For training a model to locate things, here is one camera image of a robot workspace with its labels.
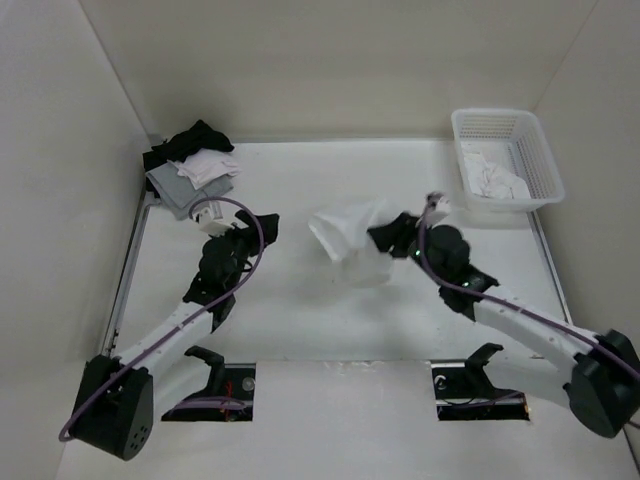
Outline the white tank top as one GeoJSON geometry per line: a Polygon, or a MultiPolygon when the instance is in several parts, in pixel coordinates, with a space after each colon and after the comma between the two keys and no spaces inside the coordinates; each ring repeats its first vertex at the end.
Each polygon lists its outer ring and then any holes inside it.
{"type": "Polygon", "coordinates": [[[393,260],[380,253],[368,234],[399,215],[386,199],[347,202],[313,214],[308,226],[329,256],[342,283],[369,288],[387,283],[393,260]]]}

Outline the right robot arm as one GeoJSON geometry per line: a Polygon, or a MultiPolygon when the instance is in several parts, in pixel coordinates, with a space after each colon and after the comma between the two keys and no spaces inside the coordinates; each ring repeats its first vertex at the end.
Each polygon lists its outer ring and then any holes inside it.
{"type": "Polygon", "coordinates": [[[472,265],[471,247],[453,226],[429,226],[403,212],[367,233],[379,252],[419,266],[450,310],[502,332],[549,364],[527,359],[500,367],[492,357],[502,346],[487,343],[465,361],[471,393],[487,400],[501,390],[544,398],[604,438],[630,424],[639,410],[639,355],[627,336],[594,333],[519,305],[497,279],[472,265]]]}

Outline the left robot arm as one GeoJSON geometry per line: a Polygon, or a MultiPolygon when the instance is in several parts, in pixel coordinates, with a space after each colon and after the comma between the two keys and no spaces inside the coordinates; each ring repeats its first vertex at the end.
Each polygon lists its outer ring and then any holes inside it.
{"type": "Polygon", "coordinates": [[[225,360],[199,343],[231,313],[236,291],[277,240],[280,217],[246,210],[235,217],[234,224],[212,225],[198,271],[165,321],[129,349],[86,363],[61,441],[79,440],[128,461],[172,411],[247,406],[221,393],[225,360]]]}

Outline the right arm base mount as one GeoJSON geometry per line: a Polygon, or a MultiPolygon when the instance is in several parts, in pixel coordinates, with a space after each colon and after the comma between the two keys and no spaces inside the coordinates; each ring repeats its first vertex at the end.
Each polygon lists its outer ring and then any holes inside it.
{"type": "Polygon", "coordinates": [[[499,389],[485,372],[504,347],[486,343],[465,359],[431,364],[436,415],[439,421],[529,421],[522,392],[499,389]]]}

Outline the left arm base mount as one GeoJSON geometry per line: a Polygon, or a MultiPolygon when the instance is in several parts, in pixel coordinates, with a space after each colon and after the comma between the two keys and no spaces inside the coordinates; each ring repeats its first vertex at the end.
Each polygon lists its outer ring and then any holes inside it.
{"type": "Polygon", "coordinates": [[[154,393],[163,422],[247,422],[253,419],[257,366],[229,364],[204,347],[189,348],[154,393]]]}

